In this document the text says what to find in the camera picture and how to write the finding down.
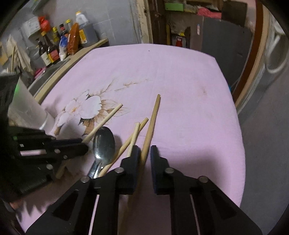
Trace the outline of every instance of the red label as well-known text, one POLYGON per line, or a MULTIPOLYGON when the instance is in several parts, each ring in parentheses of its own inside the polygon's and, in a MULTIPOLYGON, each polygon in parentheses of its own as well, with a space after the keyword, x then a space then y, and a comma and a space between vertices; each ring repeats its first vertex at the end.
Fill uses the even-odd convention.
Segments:
POLYGON ((57 50, 50 52, 49 55, 51 60, 53 60, 53 62, 59 59, 59 54, 57 50))

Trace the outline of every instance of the bottle label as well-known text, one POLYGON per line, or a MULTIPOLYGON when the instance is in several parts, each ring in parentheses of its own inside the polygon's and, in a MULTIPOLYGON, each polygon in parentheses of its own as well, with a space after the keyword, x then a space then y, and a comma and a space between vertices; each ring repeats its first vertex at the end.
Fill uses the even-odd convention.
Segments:
POLYGON ((53 41, 54 41, 55 43, 58 42, 58 41, 60 41, 60 38, 57 37, 56 34, 53 34, 52 37, 53 37, 53 41))
POLYGON ((43 60, 43 62, 44 62, 44 64, 45 64, 45 66, 48 66, 48 65, 51 64, 51 61, 50 61, 50 59, 48 58, 47 53, 43 53, 43 54, 41 55, 41 58, 42 58, 42 60, 43 60))
POLYGON ((81 44, 87 43, 86 36, 83 30, 79 30, 79 37, 81 44))
POLYGON ((51 63, 53 63, 54 61, 57 61, 59 59, 59 54, 57 50, 54 50, 52 52, 49 53, 49 59, 51 61, 51 63))

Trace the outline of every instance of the stain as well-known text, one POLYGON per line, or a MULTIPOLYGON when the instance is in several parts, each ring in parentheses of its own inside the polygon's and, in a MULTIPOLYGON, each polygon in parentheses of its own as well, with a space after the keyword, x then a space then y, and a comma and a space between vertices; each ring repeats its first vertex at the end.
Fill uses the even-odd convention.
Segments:
POLYGON ((207 91, 206 91, 206 89, 204 87, 201 87, 201 90, 202 90, 204 95, 207 95, 207 91))

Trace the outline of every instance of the plastic jug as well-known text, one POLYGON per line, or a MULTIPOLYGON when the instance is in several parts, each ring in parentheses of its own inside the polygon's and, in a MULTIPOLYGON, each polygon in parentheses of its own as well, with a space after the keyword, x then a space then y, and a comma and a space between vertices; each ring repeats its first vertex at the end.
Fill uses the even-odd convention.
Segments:
POLYGON ((98 42, 98 37, 92 23, 80 11, 76 12, 76 22, 79 24, 79 37, 83 47, 89 47, 98 42))

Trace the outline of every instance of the green light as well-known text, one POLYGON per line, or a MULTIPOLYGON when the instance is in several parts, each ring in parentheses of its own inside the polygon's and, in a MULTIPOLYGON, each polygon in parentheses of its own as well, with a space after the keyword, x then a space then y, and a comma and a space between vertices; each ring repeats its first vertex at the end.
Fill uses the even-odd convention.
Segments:
POLYGON ((19 92, 19 84, 17 83, 16 87, 15 87, 15 91, 14 91, 14 94, 18 93, 19 92))

